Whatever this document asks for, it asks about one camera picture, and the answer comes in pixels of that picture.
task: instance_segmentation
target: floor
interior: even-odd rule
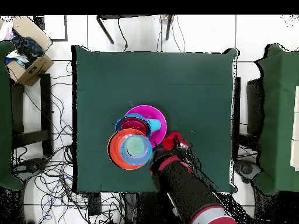
[[[246,133],[247,109],[246,109],[246,83],[260,77],[254,60],[263,57],[267,44],[279,43],[288,50],[299,47],[299,17],[289,15],[178,15],[173,23],[173,31],[169,40],[165,40],[166,23],[163,24],[163,52],[178,53],[183,51],[182,30],[185,40],[186,52],[223,53],[228,48],[237,48],[240,51],[237,62],[237,76],[241,77],[241,125],[240,130]],[[55,40],[65,39],[65,26],[63,16],[45,16],[45,32]],[[96,21],[96,16],[67,16],[67,41],[55,41],[46,54],[55,62],[48,70],[52,78],[61,75],[69,75],[71,70],[71,45],[82,45],[92,51],[117,51],[124,50],[125,41],[121,36],[117,20],[105,20],[105,27],[114,40],[110,44],[104,32]],[[120,20],[120,26],[128,42],[127,51],[152,51],[157,50],[157,41],[161,31],[159,16],[133,17]],[[161,37],[158,42],[158,51],[161,51]],[[51,83],[72,83],[72,77],[60,77],[52,79]],[[40,83],[32,87],[26,87],[28,95],[40,106]],[[62,119],[72,126],[72,89],[68,85],[53,86],[53,94],[64,103]],[[59,107],[62,105],[57,99],[53,99]],[[27,96],[24,96],[24,123],[25,131],[40,129],[40,112],[32,104]],[[53,105],[54,125],[61,130],[58,108]],[[63,135],[64,145],[71,144],[72,138]],[[54,149],[62,146],[61,140],[54,141]],[[25,159],[42,157],[41,143],[28,145],[28,153]],[[62,152],[55,156],[55,160],[62,159]],[[36,184],[42,190],[47,190],[40,179]],[[234,174],[234,184],[238,191],[233,197],[247,211],[249,215],[254,212],[254,197],[252,187],[244,184],[240,176]],[[32,178],[25,192],[25,215],[26,219],[36,222],[42,217],[41,200],[44,192],[40,191]],[[110,197],[109,193],[102,195],[103,199]],[[53,208],[50,220],[44,220],[42,224],[57,224],[57,219],[64,213],[65,207],[59,204]],[[69,209],[65,213],[65,219],[59,224],[87,224],[77,209]]]

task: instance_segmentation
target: blue cloth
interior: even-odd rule
[[[5,58],[4,64],[8,65],[12,61],[12,58]]]

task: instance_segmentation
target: cardboard box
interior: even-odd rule
[[[0,28],[3,23],[4,21],[0,19]],[[42,47],[44,53],[52,45],[52,40],[28,17],[15,18],[13,29],[22,37],[34,39]],[[26,70],[14,60],[7,67],[10,69],[9,74],[15,82],[32,86],[40,79],[40,75],[44,74],[53,64],[54,62],[44,54],[42,57],[38,57]]]

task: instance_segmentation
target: light blue bowl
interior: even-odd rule
[[[123,160],[130,165],[142,165],[152,155],[152,145],[148,138],[142,135],[132,135],[126,138],[120,147]]]

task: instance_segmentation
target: green tablecloth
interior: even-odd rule
[[[19,190],[23,184],[9,170],[12,161],[12,105],[9,74],[4,64],[5,57],[14,49],[12,42],[0,42],[0,186]]]
[[[254,182],[266,195],[277,191],[299,191],[299,171],[290,166],[299,53],[283,51],[273,44],[257,64],[261,67],[265,91],[265,119],[259,159],[263,172]]]
[[[226,54],[89,52],[76,46],[79,192],[154,191],[147,167],[116,167],[107,142],[133,106],[162,111],[168,133],[193,144],[202,171],[218,191],[230,191],[232,62]]]

